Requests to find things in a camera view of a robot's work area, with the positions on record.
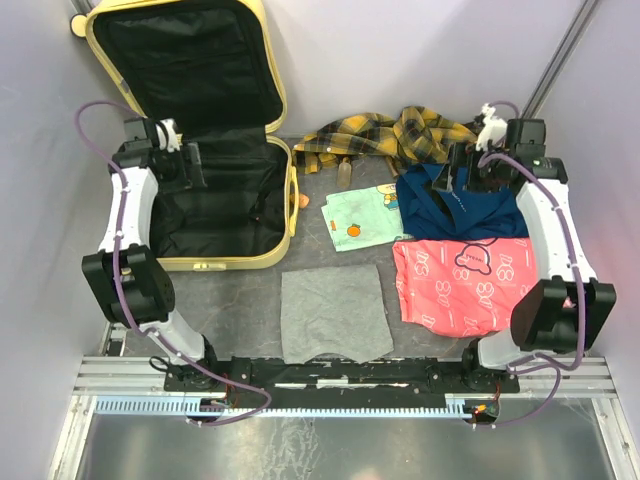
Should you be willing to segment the navy blue sport shirt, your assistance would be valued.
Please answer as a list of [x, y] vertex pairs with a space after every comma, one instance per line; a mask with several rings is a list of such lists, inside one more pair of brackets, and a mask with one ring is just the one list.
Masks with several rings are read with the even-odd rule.
[[459, 179], [451, 192], [434, 188], [442, 167], [416, 164], [396, 181], [406, 234], [417, 240], [478, 241], [526, 238], [525, 220], [510, 190], [474, 193]]

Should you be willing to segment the mint green printed garment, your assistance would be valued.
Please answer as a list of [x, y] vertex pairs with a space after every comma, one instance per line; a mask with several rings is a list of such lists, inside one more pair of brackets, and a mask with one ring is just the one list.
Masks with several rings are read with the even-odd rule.
[[394, 183], [330, 194], [321, 212], [337, 252], [409, 238], [404, 233]]

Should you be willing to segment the pink bear print garment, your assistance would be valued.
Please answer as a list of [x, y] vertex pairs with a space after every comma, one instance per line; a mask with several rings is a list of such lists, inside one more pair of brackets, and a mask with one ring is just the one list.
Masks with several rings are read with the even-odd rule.
[[393, 245], [401, 320], [451, 338], [507, 329], [537, 282], [527, 238], [401, 241]]

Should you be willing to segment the grey cloth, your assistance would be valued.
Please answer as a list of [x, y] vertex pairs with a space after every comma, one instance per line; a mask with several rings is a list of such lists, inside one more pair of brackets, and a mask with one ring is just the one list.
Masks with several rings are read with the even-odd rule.
[[283, 273], [280, 326], [287, 364], [322, 355], [366, 363], [394, 349], [374, 264]]

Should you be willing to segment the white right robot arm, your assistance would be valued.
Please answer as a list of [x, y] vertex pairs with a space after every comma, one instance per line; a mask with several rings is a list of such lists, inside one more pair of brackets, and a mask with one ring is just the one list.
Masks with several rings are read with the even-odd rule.
[[569, 205], [563, 161], [546, 153], [541, 119], [498, 117], [486, 107], [473, 143], [454, 144], [436, 189], [461, 186], [473, 193], [508, 190], [525, 221], [538, 279], [516, 304], [503, 332], [473, 341], [463, 353], [459, 379], [481, 391], [495, 371], [532, 374], [576, 370], [597, 339], [617, 295], [598, 280], [587, 260]]

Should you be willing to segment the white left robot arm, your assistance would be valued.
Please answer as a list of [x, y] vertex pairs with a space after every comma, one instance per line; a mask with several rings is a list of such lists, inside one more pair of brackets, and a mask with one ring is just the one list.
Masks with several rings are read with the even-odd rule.
[[221, 378], [213, 347], [177, 310], [173, 283], [151, 249], [157, 195], [204, 183], [199, 150], [182, 144], [171, 118], [132, 118], [124, 127], [125, 142], [109, 161], [106, 232], [97, 252], [83, 257], [82, 272], [109, 322], [163, 350], [149, 364], [165, 374], [167, 388], [211, 391]]

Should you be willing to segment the brown wooden object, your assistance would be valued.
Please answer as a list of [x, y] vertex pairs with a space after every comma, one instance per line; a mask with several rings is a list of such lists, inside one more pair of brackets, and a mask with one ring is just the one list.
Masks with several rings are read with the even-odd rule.
[[385, 162], [390, 171], [390, 174], [393, 179], [397, 179], [400, 176], [399, 170], [397, 169], [394, 159], [392, 157], [386, 157]]

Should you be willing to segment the yellow plaid shirt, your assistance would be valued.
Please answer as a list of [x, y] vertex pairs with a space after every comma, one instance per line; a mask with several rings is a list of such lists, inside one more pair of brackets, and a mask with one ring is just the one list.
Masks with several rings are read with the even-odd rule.
[[304, 136], [293, 151], [319, 161], [382, 156], [404, 166], [443, 164], [453, 144], [475, 142], [480, 130], [478, 117], [459, 123], [424, 106], [408, 106], [396, 118], [368, 112], [332, 121]]

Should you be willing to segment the small clear bottle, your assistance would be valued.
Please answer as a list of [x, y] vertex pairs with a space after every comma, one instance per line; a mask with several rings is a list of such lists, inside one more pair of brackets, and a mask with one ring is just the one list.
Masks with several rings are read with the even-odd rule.
[[338, 165], [336, 185], [340, 190], [346, 190], [351, 184], [352, 164], [350, 157], [343, 157]]

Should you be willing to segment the yellow suitcase with black lining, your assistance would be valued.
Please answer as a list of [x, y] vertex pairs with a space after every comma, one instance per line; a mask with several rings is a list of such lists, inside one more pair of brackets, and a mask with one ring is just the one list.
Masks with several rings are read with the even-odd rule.
[[264, 269], [299, 213], [277, 136], [284, 85], [259, 1], [102, 1], [72, 20], [137, 114], [172, 118], [200, 148], [207, 186], [157, 195], [151, 249], [169, 271]]

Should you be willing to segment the small orange toy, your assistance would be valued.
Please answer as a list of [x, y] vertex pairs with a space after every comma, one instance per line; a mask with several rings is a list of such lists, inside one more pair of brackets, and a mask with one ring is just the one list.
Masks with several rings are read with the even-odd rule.
[[298, 201], [300, 208], [306, 208], [310, 202], [309, 198], [306, 195], [299, 195]]

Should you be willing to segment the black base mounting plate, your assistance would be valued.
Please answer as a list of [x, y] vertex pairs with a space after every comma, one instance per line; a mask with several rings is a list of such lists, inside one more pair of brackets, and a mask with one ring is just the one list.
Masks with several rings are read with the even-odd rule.
[[149, 365], [165, 375], [163, 390], [198, 393], [201, 405], [214, 408], [216, 394], [225, 406], [260, 407], [265, 397], [239, 388], [239, 383], [270, 394], [271, 409], [366, 409], [436, 408], [445, 405], [447, 394], [515, 394], [520, 385], [504, 371], [469, 366], [463, 361], [435, 358], [382, 358], [357, 364], [342, 359], [286, 364], [270, 358], [232, 358], [216, 365], [215, 380], [189, 366], [174, 366], [153, 356]]

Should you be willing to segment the aluminium frame rail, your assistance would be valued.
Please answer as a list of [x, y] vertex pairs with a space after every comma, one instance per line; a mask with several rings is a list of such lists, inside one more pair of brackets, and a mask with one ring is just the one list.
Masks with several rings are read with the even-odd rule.
[[[77, 374], [75, 395], [163, 395], [165, 375], [144, 357], [85, 357]], [[519, 377], [520, 394], [542, 398], [554, 385], [554, 375], [540, 370]], [[614, 398], [617, 396], [607, 362], [587, 357], [579, 368], [563, 372], [557, 395], [564, 398]]]

